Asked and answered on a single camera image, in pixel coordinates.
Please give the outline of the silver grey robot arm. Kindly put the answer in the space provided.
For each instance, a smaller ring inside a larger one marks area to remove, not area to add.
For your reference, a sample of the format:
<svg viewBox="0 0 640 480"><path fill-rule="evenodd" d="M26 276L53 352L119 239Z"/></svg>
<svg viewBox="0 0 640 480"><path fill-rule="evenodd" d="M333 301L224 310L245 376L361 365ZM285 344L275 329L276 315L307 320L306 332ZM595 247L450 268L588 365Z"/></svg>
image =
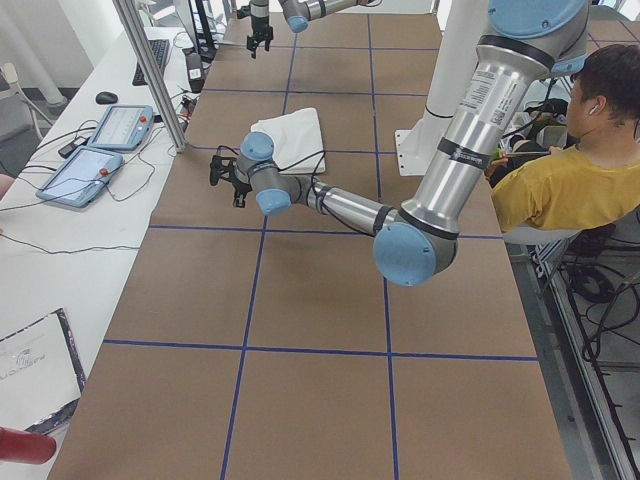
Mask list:
<svg viewBox="0 0 640 480"><path fill-rule="evenodd" d="M261 132L249 133L236 157L214 156L209 180L231 183L237 207L253 194L267 216L295 204L329 215L373 238L387 280L422 284L453 262L459 215L530 85L583 66L589 10L586 1L452 4L424 114L396 134L400 173L421 177L399 207L291 174Z"/></svg>
<svg viewBox="0 0 640 480"><path fill-rule="evenodd" d="M374 8L381 1L358 0L312 0L312 1L280 1L279 2L286 23L293 33L306 30L309 23L328 15L341 12L352 7ZM252 33L246 38L246 49L256 58L257 50L264 44L266 51L274 39L274 30L270 24L269 2L267 0L251 0L246 6L236 12L238 19L251 19Z"/></svg>

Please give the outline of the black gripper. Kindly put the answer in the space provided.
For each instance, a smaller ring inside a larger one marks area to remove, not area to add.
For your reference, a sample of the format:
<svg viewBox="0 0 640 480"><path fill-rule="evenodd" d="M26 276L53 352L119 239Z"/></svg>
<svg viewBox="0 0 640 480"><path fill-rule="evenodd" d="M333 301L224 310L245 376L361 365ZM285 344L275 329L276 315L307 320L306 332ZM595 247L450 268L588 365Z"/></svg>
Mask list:
<svg viewBox="0 0 640 480"><path fill-rule="evenodd" d="M269 16L258 17L251 15L250 18L252 32L246 38L246 48L250 52L251 57L255 59L260 45L264 46L265 51L270 50L274 35L273 27L269 22Z"/></svg>
<svg viewBox="0 0 640 480"><path fill-rule="evenodd" d="M215 187L220 181L230 183L234 188L233 206L245 207L246 197L250 192L250 183L246 179L241 179L236 170L236 159L234 157L214 154L210 162L209 184Z"/></svg>

